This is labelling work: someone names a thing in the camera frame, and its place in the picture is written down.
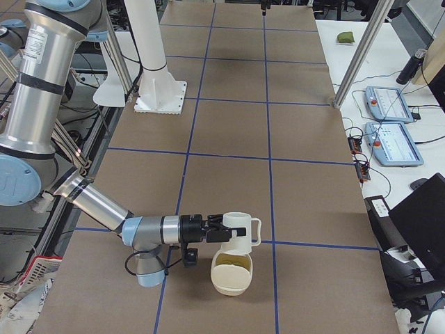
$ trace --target brown cardboard table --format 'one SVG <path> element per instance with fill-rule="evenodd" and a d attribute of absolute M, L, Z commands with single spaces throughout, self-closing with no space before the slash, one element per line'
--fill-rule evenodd
<path fill-rule="evenodd" d="M 198 244 L 195 268 L 142 288 L 82 216 L 34 333 L 396 334 L 311 8 L 171 2 L 161 30 L 184 110 L 128 106 L 96 184 L 138 216 L 259 217 L 252 284 L 217 293 L 219 245 Z"/>

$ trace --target black office chair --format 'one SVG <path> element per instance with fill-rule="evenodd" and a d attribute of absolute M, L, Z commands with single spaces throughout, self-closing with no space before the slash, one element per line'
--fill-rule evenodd
<path fill-rule="evenodd" d="M 378 0 L 354 0 L 354 8 L 361 10 L 361 14 L 364 16 L 362 21 L 367 22 L 370 20 L 377 6 L 377 2 Z M 388 17 L 390 19 L 398 17 L 402 13 L 402 8 L 405 7 L 408 2 L 410 2 L 410 0 L 395 0 L 394 5 L 388 13 Z"/>

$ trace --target black cylinder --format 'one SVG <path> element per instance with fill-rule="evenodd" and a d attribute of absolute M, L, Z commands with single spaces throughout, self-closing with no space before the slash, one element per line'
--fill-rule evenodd
<path fill-rule="evenodd" d="M 413 55 L 409 61 L 406 63 L 402 72 L 397 77 L 397 83 L 400 85 L 405 85 L 411 80 L 416 74 L 419 67 L 422 66 L 423 59 L 425 57 L 426 50 L 419 49 L 416 51 L 416 54 Z"/>

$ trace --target black computer monitor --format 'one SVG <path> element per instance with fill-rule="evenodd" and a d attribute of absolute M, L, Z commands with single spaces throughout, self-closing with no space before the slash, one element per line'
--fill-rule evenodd
<path fill-rule="evenodd" d="M 434 174 L 389 216 L 434 279 L 445 279 L 445 178 Z"/>

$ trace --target power cord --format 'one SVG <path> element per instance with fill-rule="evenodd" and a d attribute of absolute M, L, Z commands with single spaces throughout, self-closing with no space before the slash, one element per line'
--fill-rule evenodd
<path fill-rule="evenodd" d="M 132 275 L 132 276 L 136 276 L 137 274 L 136 274 L 135 272 L 133 272 L 133 271 L 128 267 L 128 263 L 129 263 L 129 261 L 130 261 L 133 257 L 135 257 L 135 256 L 137 256 L 137 255 L 140 255 L 140 254 L 148 254 L 148 253 L 151 253 L 151 252 L 152 252 L 151 250 L 139 250 L 139 251 L 137 251 L 137 252 L 134 252 L 134 253 L 130 254 L 130 255 L 125 259 L 125 262 L 124 262 L 124 268 L 125 268 L 125 270 L 127 271 L 127 273 L 129 273 L 129 274 Z M 166 264 L 163 262 L 163 260 L 161 260 L 161 258 L 160 258 L 159 256 L 156 256 L 156 259 L 159 261 L 159 263 L 162 265 L 163 270 L 165 270 L 165 271 L 167 271 L 169 268 L 173 267 L 174 265 L 176 265 L 176 264 L 178 264 L 178 263 L 180 263 L 180 262 L 182 261 L 182 257 L 181 257 L 180 259 L 178 259 L 177 261 L 173 262 L 172 264 L 166 265 Z"/>

